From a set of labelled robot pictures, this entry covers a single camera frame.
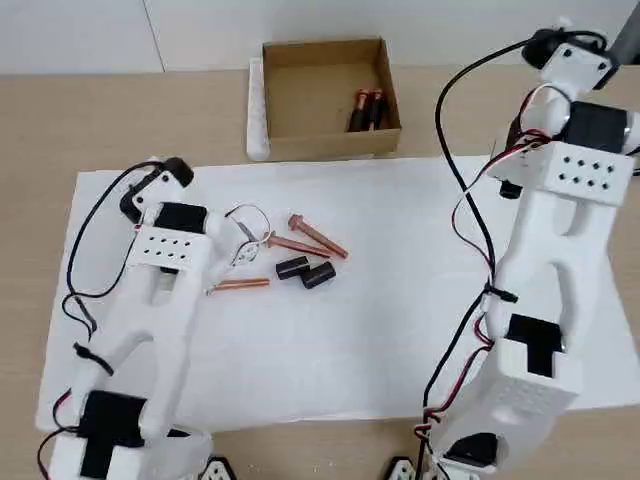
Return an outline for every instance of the white paper sheet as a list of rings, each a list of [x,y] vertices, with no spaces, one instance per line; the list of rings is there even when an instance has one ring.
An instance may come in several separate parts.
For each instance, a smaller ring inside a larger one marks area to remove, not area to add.
[[[471,177],[484,159],[458,161]],[[71,345],[86,336],[59,307],[71,242],[115,176],[78,176],[38,404],[36,423],[42,429],[53,426],[52,403],[69,386],[80,361]],[[497,190],[497,182],[486,179],[475,195],[500,256],[517,202],[501,199]],[[203,298],[177,423],[220,431],[299,419],[418,416],[424,385],[486,275],[482,260],[449,226],[457,195],[439,159],[196,169],[186,202],[221,210],[258,204],[275,229],[290,237],[296,234],[287,232],[289,214],[303,213],[350,256],[334,260],[337,278],[311,291],[295,278],[276,278],[270,288]],[[88,230],[73,273],[76,288],[107,285],[122,263],[132,227],[118,211],[118,198],[114,194]],[[475,233],[467,212],[460,223],[465,232]],[[98,245],[106,247],[96,250]],[[233,276],[274,277],[275,263],[291,257],[283,249],[265,250]],[[529,295],[521,297],[522,310],[556,318],[560,298],[554,287],[553,272],[541,272]],[[108,306],[109,299],[95,302],[92,311],[104,318]],[[586,388],[572,408],[640,402],[638,358],[608,261],[588,342]],[[446,395],[475,346],[470,333],[462,338],[436,384],[434,403]],[[149,391],[154,366],[148,347],[140,347],[119,369],[111,388],[137,395]]]

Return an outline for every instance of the table surface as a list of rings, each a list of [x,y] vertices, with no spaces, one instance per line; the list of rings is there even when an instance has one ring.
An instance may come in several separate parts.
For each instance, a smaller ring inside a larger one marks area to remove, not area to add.
[[[398,156],[436,156],[433,108],[450,67],[393,71],[403,124]],[[67,211],[76,173],[151,155],[192,165],[245,163],[246,71],[0,78],[0,411],[3,478],[39,478],[33,426]],[[535,73],[487,67],[452,92],[445,127],[453,151],[487,153]],[[640,111],[640,68],[623,69],[597,101]],[[632,182],[610,243],[616,283],[640,333],[640,184]],[[394,455],[413,456],[407,420],[277,425],[214,436],[240,479],[377,479]],[[635,479],[640,408],[564,416],[544,446],[497,478]]]

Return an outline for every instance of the copper bolt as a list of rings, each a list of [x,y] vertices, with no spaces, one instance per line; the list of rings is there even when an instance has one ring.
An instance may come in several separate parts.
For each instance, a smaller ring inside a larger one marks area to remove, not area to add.
[[[238,290],[240,288],[268,287],[271,280],[268,278],[245,278],[242,280],[223,280],[218,285],[207,291],[210,295],[217,290]]]
[[[319,257],[329,258],[331,252],[324,248],[314,247],[313,245],[307,245],[306,243],[296,242],[295,240],[289,240],[288,238],[278,237],[276,232],[271,232],[269,240],[267,240],[267,247],[277,245],[278,247],[288,248],[289,250],[295,250],[296,252],[308,253],[310,255],[317,255]]]
[[[313,238],[320,245],[327,247],[329,250],[337,253],[342,258],[347,258],[349,256],[349,252],[347,252],[344,248],[342,248],[337,243],[329,240],[311,225],[305,223],[302,215],[291,215],[291,217],[289,218],[289,228],[294,232],[296,230],[300,230],[302,233],[310,238]]]

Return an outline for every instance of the open cardboard box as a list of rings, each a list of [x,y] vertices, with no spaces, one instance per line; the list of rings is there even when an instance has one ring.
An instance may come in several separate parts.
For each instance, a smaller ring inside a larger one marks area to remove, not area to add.
[[[381,38],[263,46],[270,160],[381,154],[396,149],[400,115]],[[348,133],[356,92],[382,88],[379,130]]]

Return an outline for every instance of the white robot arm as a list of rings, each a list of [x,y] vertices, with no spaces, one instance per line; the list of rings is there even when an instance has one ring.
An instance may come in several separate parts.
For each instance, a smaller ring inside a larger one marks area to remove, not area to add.
[[[210,435],[172,429],[193,320],[206,287],[252,261],[262,239],[230,214],[179,203],[192,178],[172,158],[122,198],[136,236],[104,326],[77,348],[85,359],[71,387],[77,427],[56,439],[55,480],[178,479],[207,464]],[[149,398],[108,391],[106,380],[143,342],[153,342],[157,367]]]
[[[541,132],[547,141],[487,169],[503,182],[503,196],[521,196],[493,285],[508,295],[486,298],[493,345],[478,375],[431,423],[429,479],[469,480],[509,468],[545,440],[580,395],[580,349],[595,320],[600,267],[633,174],[626,154],[640,144],[640,115],[577,101],[617,69],[608,53],[573,40],[526,47],[523,56],[545,83],[525,100],[505,146],[523,131]],[[527,105],[539,92],[545,101]],[[569,229],[558,233],[554,211],[563,203],[576,208]],[[533,318],[517,300],[549,264],[563,309],[559,318]]]

